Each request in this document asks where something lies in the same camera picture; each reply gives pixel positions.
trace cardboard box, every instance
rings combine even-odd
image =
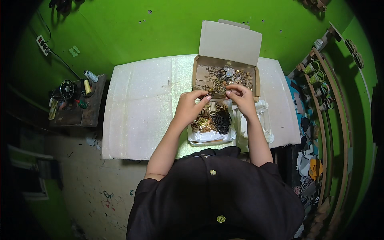
[[[262,34],[250,30],[248,25],[220,19],[218,22],[203,21],[199,55],[194,60],[193,90],[210,85],[203,66],[230,67],[250,73],[254,100],[260,97],[260,76],[257,68]],[[214,94],[212,98],[224,98]]]

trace green wall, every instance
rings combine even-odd
[[[365,63],[362,72],[367,82],[369,93],[372,96],[372,87],[377,83],[373,52],[362,26],[355,17],[342,33],[342,36],[345,39],[353,40],[358,48],[358,52],[361,53]],[[343,42],[332,41],[325,47],[324,53],[330,60],[338,76],[338,80],[341,83],[341,89],[350,112],[354,144],[351,188],[340,226],[344,227],[360,206],[370,184],[374,167],[372,157],[376,150],[372,143],[371,109],[366,88],[349,50]],[[340,123],[337,120],[338,117],[332,111],[328,112],[332,122],[335,149],[335,169],[332,179],[331,195],[338,196],[343,164],[343,145],[342,142],[339,142],[337,139],[340,139],[342,135]]]
[[[9,154],[11,159],[36,164],[36,158],[33,156],[15,151],[9,151]],[[57,181],[54,179],[44,181],[49,200],[26,200],[31,212],[52,240],[74,239],[71,220]]]
[[[52,32],[48,45],[78,75],[89,69],[111,76],[115,65],[198,53],[202,21],[220,18],[249,22],[251,30],[263,34],[260,56],[279,60],[288,73],[307,55],[314,40],[322,37],[329,21],[343,32],[353,17],[343,0],[331,1],[327,12],[318,15],[297,0],[245,0],[240,4],[229,0],[85,0],[81,5],[73,1],[72,11],[66,16],[48,8],[49,1],[44,0],[39,7]],[[45,40],[49,38],[45,25],[34,14],[16,50],[12,68],[16,74],[10,84],[48,107],[47,92],[64,79],[75,78],[57,57],[45,57],[40,52],[32,29]],[[76,57],[68,51],[74,45],[80,50]]]

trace black shirt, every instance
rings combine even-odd
[[[277,166],[235,157],[237,147],[178,160],[161,180],[137,186],[128,240],[291,239],[305,212]]]

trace yellow thread spool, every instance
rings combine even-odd
[[[89,86],[88,79],[84,80],[84,87],[85,87],[85,94],[88,94],[91,92],[91,87]]]

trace hand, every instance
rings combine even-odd
[[[211,96],[206,96],[198,104],[195,103],[196,98],[207,95],[208,91],[195,90],[189,93],[182,93],[177,104],[175,117],[173,122],[183,129],[192,123],[203,110],[203,107],[211,100]]]
[[[227,95],[225,99],[232,99],[235,101],[240,112],[245,116],[246,119],[253,117],[258,118],[251,90],[238,84],[228,85],[225,88],[227,90],[231,90],[225,92]]]

